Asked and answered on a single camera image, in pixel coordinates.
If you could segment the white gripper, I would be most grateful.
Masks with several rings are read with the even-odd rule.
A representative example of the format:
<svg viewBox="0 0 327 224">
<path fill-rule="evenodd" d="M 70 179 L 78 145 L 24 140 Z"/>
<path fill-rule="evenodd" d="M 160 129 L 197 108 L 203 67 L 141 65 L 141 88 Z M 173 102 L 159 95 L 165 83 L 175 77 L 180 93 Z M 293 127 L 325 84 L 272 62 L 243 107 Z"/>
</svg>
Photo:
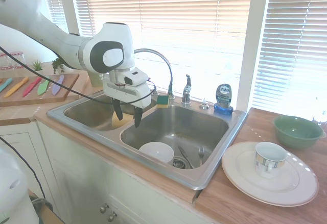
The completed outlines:
<svg viewBox="0 0 327 224">
<path fill-rule="evenodd" d="M 143 71 L 111 71 L 103 74 L 103 91 L 112 98 L 118 120 L 123 119 L 121 102 L 134 105 L 134 125 L 139 127 L 143 109 L 150 105 L 150 88 L 146 84 L 148 75 Z"/>
</svg>

